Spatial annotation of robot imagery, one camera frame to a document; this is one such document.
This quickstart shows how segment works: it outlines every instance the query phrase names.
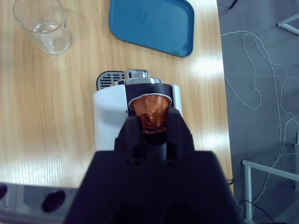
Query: coffee machine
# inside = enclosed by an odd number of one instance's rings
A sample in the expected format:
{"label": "coffee machine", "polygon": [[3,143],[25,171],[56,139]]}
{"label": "coffee machine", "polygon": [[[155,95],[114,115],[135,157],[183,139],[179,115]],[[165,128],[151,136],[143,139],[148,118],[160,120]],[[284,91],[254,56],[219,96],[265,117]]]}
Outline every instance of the coffee machine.
{"label": "coffee machine", "polygon": [[151,93],[171,98],[170,106],[182,115],[180,88],[150,77],[147,70],[106,71],[98,77],[93,96],[96,151],[113,151],[126,118],[134,114],[129,102]]}

